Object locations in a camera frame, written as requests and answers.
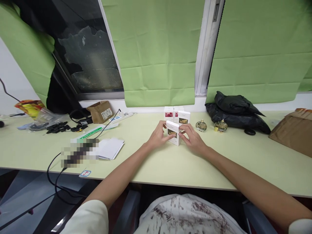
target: black plastic bag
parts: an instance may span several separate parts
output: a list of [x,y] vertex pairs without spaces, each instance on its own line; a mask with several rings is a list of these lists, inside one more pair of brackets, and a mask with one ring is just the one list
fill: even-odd
[[246,99],[242,95],[226,96],[220,91],[217,91],[217,94],[214,98],[214,101],[218,105],[218,107],[227,113],[255,113],[265,116],[248,99]]
[[271,130],[269,126],[254,113],[227,113],[218,108],[215,103],[205,104],[206,110],[211,117],[211,120],[215,123],[222,119],[228,124],[229,127],[242,128],[242,129],[254,129],[261,131],[265,134],[270,134]]

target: white sleeve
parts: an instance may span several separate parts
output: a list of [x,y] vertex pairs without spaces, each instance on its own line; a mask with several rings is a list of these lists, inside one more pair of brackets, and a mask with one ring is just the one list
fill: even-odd
[[312,219],[298,219],[288,229],[288,234],[311,234]]
[[108,212],[105,204],[91,200],[82,204],[68,220],[61,234],[107,234]]

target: white shirt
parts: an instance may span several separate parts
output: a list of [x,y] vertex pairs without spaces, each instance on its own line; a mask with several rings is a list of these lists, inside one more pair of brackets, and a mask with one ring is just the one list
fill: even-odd
[[[61,234],[107,234],[105,204],[91,200],[81,205]],[[191,194],[172,194],[156,199],[140,217],[135,234],[141,233],[245,233],[238,223],[218,206]],[[301,219],[289,227],[289,234],[312,233],[312,220]]]

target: person's left hand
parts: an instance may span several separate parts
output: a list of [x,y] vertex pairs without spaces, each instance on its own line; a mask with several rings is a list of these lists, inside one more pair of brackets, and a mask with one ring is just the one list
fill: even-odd
[[163,127],[167,128],[166,127],[166,121],[161,120],[161,121],[159,121],[156,129],[153,131],[149,140],[146,142],[152,150],[162,146],[166,141],[175,137],[175,135],[164,136],[163,135],[163,133],[164,133]]

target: brown cardboard box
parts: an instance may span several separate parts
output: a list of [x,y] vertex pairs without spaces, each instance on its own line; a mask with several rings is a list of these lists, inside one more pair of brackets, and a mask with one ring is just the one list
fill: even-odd
[[269,138],[312,158],[312,110],[299,108],[286,115]]
[[111,105],[108,101],[100,101],[89,107],[87,110],[91,112],[92,121],[95,124],[102,124],[113,116]]

